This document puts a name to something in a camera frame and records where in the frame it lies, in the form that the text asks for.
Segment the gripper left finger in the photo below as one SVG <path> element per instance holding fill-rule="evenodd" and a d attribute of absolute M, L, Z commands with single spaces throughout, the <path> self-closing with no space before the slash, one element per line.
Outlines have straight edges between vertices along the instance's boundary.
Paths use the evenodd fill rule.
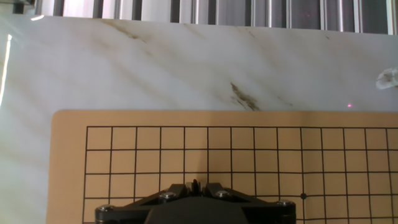
<path fill-rule="evenodd" d="M 145 223 L 150 212 L 169 202 L 192 195 L 192 182 L 169 188 L 121 207 L 106 204 L 95 208 L 95 224 Z"/>

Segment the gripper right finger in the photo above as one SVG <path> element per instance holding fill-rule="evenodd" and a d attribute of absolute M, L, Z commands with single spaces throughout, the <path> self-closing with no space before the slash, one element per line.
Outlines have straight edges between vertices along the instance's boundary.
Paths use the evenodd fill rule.
<path fill-rule="evenodd" d="M 295 203 L 291 200 L 263 201 L 216 182 L 200 182 L 198 186 L 202 197 L 233 205 L 234 208 L 226 208 L 226 205 L 222 208 L 231 212 L 231 215 L 244 215 L 248 223 L 295 224 Z"/>

